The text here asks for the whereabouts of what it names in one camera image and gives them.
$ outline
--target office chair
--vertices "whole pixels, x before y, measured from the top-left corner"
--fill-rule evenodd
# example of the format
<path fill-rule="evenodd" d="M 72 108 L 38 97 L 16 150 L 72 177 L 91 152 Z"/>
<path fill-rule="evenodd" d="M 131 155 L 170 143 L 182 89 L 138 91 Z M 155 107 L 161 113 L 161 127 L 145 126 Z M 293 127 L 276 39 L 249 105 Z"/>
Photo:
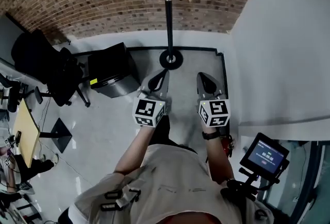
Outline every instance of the office chair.
<path fill-rule="evenodd" d="M 87 80 L 81 69 L 84 65 L 78 64 L 65 47 L 56 51 L 41 30 L 21 34 L 13 45 L 11 56 L 16 70 L 47 84 L 49 93 L 35 89 L 38 103 L 42 102 L 42 97 L 52 97 L 58 106 L 70 105 L 69 100 L 77 91 L 85 106 L 90 106 L 79 89 L 79 84 Z"/>
<path fill-rule="evenodd" d="M 4 99 L 7 99 L 7 109 L 10 112 L 16 112 L 17 106 L 19 105 L 19 101 L 22 98 L 27 98 L 32 92 L 25 93 L 25 89 L 27 85 L 24 85 L 23 93 L 20 93 L 21 90 L 21 83 L 18 81 L 12 81 L 8 78 L 5 78 L 2 74 L 0 74 L 0 83 L 7 89 L 9 89 L 8 96 L 4 96 L 4 91 L 0 90 L 0 99 L 1 104 L 3 103 Z"/>

